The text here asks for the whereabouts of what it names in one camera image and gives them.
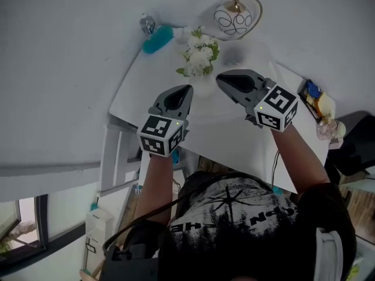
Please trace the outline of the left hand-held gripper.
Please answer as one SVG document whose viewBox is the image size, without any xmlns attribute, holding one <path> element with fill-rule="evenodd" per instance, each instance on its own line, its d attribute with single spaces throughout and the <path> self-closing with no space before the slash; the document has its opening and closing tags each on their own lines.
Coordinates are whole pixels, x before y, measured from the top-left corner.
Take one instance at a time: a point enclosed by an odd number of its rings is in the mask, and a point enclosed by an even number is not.
<svg viewBox="0 0 375 281">
<path fill-rule="evenodd" d="M 188 134 L 187 115 L 193 98 L 191 85 L 172 87 L 156 98 L 137 129 L 141 150 L 168 157 Z"/>
</svg>

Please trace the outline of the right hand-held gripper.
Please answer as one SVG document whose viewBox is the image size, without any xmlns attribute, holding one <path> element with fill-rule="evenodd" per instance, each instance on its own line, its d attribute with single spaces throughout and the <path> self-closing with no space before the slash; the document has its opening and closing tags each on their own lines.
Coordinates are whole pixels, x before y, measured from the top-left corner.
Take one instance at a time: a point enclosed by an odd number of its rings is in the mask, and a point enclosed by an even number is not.
<svg viewBox="0 0 375 281">
<path fill-rule="evenodd" d="M 246 120 L 254 125 L 283 132 L 291 123 L 298 109 L 295 94 L 270 78 L 264 79 L 249 69 L 234 69 L 220 73 L 217 85 L 236 104 L 246 106 L 255 97 L 255 85 L 260 81 L 254 103 L 246 107 Z"/>
</svg>

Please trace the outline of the white ceramic vase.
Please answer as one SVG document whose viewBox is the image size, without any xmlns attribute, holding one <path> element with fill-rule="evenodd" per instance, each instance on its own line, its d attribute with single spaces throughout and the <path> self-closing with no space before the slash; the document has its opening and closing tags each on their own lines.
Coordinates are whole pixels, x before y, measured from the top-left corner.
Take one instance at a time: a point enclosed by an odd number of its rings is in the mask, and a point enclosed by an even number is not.
<svg viewBox="0 0 375 281">
<path fill-rule="evenodd" d="M 189 79 L 189 84 L 193 88 L 193 95 L 198 98 L 207 98 L 216 89 L 216 80 L 212 74 L 193 76 Z"/>
</svg>

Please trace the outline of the white flowers with green leaves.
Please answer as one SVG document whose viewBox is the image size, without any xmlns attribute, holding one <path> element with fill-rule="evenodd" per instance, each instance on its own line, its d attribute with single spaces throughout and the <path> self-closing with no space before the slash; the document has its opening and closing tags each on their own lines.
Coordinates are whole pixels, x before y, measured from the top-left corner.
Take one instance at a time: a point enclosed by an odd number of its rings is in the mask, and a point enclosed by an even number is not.
<svg viewBox="0 0 375 281">
<path fill-rule="evenodd" d="M 185 65 L 176 72 L 184 77 L 208 76 L 213 72 L 220 47 L 216 38 L 204 34 L 203 26 L 187 32 L 187 48 L 182 53 Z"/>
</svg>

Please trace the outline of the person's right forearm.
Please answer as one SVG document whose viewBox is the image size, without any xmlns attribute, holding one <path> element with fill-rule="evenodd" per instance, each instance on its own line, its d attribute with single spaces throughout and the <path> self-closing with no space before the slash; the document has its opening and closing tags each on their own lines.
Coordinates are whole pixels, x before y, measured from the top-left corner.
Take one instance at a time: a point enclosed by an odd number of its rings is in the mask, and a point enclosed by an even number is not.
<svg viewBox="0 0 375 281">
<path fill-rule="evenodd" d="M 298 194 L 330 182 L 323 164 L 293 125 L 283 132 L 271 132 Z"/>
</svg>

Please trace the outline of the person's left forearm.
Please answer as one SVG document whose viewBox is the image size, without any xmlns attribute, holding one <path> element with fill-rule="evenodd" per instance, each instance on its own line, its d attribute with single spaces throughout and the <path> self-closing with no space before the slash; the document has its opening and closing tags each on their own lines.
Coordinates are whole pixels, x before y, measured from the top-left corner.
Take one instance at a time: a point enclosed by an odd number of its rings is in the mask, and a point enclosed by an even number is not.
<svg viewBox="0 0 375 281">
<path fill-rule="evenodd" d="M 172 157 L 153 155 L 146 173 L 145 183 L 137 202 L 134 218 L 137 219 L 172 202 Z"/>
</svg>

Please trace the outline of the white desk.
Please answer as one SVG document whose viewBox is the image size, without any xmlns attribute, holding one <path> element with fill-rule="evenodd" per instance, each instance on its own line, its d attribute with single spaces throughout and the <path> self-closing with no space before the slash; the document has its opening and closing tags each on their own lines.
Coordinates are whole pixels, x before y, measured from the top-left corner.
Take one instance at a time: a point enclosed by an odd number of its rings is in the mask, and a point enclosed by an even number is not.
<svg viewBox="0 0 375 281">
<path fill-rule="evenodd" d="M 183 66 L 184 45 L 171 40 L 153 54 L 138 53 L 110 107 L 110 114 L 138 127 L 162 92 L 186 85 L 176 72 Z M 302 79 L 276 64 L 276 81 L 296 92 Z M 259 128 L 244 117 L 200 124 L 189 122 L 180 146 L 236 171 L 256 176 L 279 188 L 295 191 L 284 161 L 276 155 L 277 146 L 269 128 Z"/>
</svg>

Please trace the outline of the teal fluffy duster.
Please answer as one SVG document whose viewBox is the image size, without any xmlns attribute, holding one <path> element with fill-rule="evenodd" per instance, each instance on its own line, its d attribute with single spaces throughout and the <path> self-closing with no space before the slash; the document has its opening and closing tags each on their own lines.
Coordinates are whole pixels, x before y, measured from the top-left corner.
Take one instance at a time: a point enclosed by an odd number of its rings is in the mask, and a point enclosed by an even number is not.
<svg viewBox="0 0 375 281">
<path fill-rule="evenodd" d="M 162 25 L 147 39 L 142 47 L 146 54 L 153 54 L 167 45 L 173 39 L 180 39 L 183 36 L 185 28 L 174 28 Z"/>
</svg>

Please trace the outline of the black tray with items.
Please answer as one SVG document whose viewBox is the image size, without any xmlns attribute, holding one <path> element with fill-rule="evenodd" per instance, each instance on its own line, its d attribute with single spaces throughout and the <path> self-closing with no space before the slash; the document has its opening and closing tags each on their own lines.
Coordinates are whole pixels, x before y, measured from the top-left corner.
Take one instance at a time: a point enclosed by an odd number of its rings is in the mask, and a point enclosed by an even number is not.
<svg viewBox="0 0 375 281">
<path fill-rule="evenodd" d="M 303 80 L 298 95 L 317 123 L 335 118 L 335 101 L 312 80 Z"/>
</svg>

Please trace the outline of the white globe lamp gold arc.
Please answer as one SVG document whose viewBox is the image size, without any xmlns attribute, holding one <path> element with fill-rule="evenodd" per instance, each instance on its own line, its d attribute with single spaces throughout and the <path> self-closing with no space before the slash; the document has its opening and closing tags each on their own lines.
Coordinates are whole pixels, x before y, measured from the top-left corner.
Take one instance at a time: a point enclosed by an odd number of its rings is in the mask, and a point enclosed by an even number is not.
<svg viewBox="0 0 375 281">
<path fill-rule="evenodd" d="M 214 22 L 221 31 L 219 39 L 227 43 L 225 61 L 241 65 L 246 58 L 243 40 L 260 22 L 263 5 L 260 0 L 229 0 L 216 7 Z"/>
</svg>

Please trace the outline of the white shelf unit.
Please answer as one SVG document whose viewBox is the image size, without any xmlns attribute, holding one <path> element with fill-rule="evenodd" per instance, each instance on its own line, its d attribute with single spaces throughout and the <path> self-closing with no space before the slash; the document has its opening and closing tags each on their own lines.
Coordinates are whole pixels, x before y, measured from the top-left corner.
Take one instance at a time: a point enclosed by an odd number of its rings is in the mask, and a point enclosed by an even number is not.
<svg viewBox="0 0 375 281">
<path fill-rule="evenodd" d="M 104 197 L 135 184 L 141 157 L 137 128 L 110 115 L 104 132 L 98 196 Z"/>
</svg>

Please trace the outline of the clear glass jar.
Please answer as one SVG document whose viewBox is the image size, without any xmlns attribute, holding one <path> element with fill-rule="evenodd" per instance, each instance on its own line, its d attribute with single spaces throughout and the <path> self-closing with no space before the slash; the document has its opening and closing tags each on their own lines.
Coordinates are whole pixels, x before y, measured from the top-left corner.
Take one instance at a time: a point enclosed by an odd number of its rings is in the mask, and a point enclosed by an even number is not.
<svg viewBox="0 0 375 281">
<path fill-rule="evenodd" d="M 316 134 L 320 140 L 342 139 L 346 134 L 346 126 L 341 121 L 324 117 L 316 127 Z"/>
</svg>

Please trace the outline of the white perforated basket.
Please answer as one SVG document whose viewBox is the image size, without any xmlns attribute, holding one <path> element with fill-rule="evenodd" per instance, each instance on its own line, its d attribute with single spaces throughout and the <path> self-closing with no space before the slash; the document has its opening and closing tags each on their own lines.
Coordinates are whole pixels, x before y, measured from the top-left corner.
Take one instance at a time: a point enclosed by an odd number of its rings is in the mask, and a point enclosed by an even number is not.
<svg viewBox="0 0 375 281">
<path fill-rule="evenodd" d="M 86 214 L 86 240 L 83 268 L 90 273 L 104 259 L 102 246 L 112 236 L 114 217 L 105 210 L 97 208 Z"/>
</svg>

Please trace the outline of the person's black printed t-shirt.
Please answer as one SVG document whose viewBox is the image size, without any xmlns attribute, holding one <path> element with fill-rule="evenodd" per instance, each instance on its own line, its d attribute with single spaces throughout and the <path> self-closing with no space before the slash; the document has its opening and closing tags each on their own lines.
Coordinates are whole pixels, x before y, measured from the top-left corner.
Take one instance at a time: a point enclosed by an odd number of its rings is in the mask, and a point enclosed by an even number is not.
<svg viewBox="0 0 375 281">
<path fill-rule="evenodd" d="M 342 281 L 357 252 L 338 187 L 323 183 L 298 202 L 261 180 L 196 172 L 159 239 L 161 281 Z"/>
</svg>

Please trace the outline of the black window frame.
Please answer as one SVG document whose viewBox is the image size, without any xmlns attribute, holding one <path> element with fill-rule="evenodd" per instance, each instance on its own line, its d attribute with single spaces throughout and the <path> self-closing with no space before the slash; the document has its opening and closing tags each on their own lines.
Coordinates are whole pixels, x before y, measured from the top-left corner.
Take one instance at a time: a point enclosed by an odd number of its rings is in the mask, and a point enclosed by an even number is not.
<svg viewBox="0 0 375 281">
<path fill-rule="evenodd" d="M 38 240 L 9 252 L 0 253 L 0 279 L 53 255 L 86 233 L 86 223 L 81 222 L 54 237 L 50 237 L 47 226 L 48 195 L 35 197 L 34 206 Z"/>
</svg>

